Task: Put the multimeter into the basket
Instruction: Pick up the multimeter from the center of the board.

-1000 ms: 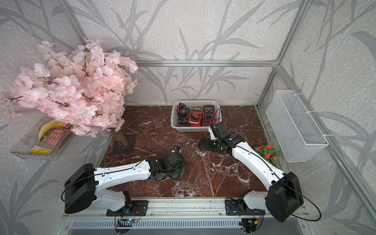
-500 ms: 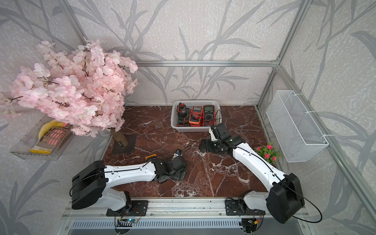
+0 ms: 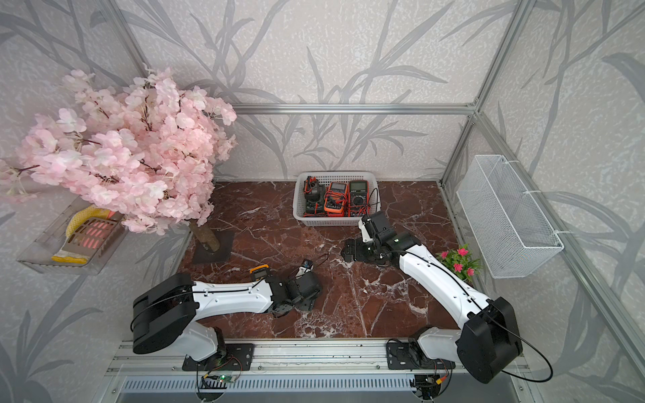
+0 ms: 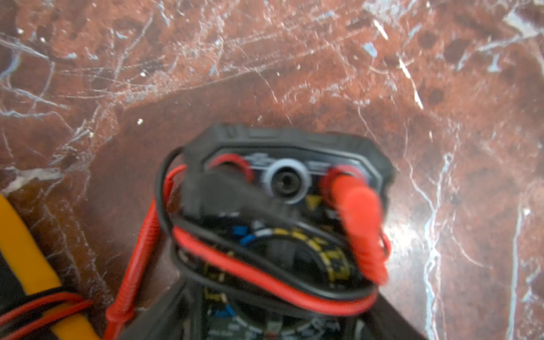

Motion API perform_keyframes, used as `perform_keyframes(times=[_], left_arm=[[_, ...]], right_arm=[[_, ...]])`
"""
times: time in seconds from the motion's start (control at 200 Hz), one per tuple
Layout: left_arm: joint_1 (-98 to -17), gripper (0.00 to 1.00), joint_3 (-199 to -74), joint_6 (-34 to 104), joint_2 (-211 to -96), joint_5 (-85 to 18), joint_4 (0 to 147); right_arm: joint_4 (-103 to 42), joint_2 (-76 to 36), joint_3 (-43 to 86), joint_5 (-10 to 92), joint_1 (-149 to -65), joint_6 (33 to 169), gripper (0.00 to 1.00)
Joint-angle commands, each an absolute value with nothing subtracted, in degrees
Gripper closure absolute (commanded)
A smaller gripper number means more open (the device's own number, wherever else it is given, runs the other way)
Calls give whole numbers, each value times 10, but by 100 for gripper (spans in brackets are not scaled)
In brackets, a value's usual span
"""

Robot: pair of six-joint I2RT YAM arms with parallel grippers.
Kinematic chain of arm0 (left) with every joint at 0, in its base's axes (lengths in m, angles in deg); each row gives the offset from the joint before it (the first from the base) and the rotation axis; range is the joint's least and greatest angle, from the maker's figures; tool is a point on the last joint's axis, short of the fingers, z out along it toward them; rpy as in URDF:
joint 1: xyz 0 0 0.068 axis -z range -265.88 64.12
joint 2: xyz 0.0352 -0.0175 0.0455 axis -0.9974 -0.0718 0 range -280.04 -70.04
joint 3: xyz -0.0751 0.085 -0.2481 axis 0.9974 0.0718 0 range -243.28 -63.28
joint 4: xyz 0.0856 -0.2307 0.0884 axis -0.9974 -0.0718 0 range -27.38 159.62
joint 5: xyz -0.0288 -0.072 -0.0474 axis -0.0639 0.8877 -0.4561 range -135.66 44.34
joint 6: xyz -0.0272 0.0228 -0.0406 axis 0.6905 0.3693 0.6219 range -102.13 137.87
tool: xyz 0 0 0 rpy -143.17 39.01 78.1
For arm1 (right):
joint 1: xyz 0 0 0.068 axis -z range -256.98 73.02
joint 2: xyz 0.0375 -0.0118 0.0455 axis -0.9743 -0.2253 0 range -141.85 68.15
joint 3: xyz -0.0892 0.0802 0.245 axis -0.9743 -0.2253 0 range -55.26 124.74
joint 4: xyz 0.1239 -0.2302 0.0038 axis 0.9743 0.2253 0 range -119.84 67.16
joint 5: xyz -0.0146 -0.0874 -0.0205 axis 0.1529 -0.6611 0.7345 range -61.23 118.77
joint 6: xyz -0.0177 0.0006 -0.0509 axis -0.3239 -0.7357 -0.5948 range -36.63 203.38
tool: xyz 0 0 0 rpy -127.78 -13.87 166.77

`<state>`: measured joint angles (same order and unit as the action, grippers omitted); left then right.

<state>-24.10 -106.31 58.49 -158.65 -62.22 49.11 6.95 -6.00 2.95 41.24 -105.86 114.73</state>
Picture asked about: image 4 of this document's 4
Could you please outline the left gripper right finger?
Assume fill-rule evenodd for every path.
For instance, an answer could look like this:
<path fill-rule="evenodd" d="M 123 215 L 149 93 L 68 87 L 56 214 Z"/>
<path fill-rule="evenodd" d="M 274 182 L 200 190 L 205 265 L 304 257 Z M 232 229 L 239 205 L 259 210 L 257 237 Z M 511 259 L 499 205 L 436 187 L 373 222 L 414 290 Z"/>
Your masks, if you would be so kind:
<path fill-rule="evenodd" d="M 361 315 L 364 323 L 361 339 L 425 340 L 381 294 L 372 308 Z"/>

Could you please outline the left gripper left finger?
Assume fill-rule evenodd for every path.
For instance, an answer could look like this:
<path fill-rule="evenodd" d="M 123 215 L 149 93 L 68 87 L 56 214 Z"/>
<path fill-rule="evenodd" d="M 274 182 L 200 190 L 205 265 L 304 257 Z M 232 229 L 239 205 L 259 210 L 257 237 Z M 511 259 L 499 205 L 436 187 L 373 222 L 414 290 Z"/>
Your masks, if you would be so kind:
<path fill-rule="evenodd" d="M 146 312 L 123 331 L 123 339 L 166 340 L 184 338 L 184 321 L 189 313 L 186 283 L 176 282 Z"/>

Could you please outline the small yellow multimeter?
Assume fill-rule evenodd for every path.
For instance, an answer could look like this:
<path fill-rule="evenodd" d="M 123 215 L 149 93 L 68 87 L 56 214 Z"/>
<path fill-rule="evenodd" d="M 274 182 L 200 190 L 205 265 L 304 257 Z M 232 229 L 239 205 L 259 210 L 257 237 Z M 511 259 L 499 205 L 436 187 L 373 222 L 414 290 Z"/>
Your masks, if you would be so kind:
<path fill-rule="evenodd" d="M 1 338 L 99 339 L 92 301 L 62 285 L 27 226 L 1 197 Z"/>

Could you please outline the small dark grey multimeter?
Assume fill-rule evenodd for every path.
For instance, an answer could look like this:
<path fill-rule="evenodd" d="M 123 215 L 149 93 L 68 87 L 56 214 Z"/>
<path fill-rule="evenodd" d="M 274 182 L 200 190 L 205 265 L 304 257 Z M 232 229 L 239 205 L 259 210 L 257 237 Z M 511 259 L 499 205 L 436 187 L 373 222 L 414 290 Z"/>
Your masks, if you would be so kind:
<path fill-rule="evenodd" d="M 394 175 L 365 137 L 209 127 L 161 162 L 104 337 L 185 282 L 183 339 L 361 339 Z"/>

